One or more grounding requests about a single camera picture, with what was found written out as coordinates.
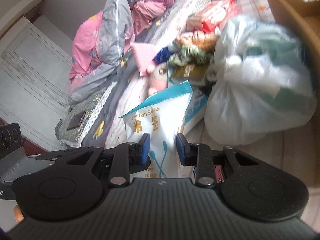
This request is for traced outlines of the person left hand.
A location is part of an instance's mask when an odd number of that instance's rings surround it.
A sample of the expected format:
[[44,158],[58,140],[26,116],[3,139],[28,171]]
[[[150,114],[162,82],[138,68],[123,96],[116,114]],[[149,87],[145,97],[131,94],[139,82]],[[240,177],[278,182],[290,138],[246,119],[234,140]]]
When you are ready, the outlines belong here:
[[24,216],[20,210],[20,207],[18,205],[16,205],[14,208],[13,208],[13,213],[14,213],[14,216],[15,216],[15,219],[16,219],[16,222],[17,223],[20,223],[22,220],[24,220]]

